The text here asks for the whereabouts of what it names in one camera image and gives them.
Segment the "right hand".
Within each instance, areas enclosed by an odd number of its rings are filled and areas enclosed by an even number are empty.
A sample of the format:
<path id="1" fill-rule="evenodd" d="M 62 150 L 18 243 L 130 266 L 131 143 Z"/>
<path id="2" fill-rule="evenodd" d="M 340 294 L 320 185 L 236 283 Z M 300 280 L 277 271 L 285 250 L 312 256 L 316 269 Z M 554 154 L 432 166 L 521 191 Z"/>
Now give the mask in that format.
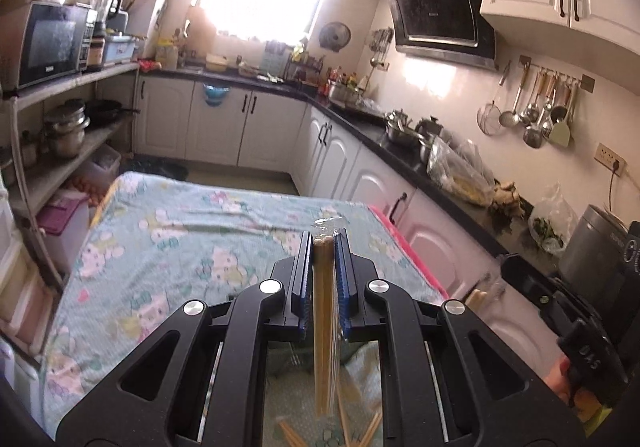
<path id="1" fill-rule="evenodd" d="M 567 406 L 570 405 L 573 395 L 573 387 L 572 383 L 570 383 L 568 371 L 570 371 L 570 360 L 566 356 L 561 356 L 555 361 L 548 375 L 544 378 L 552 392 Z"/>

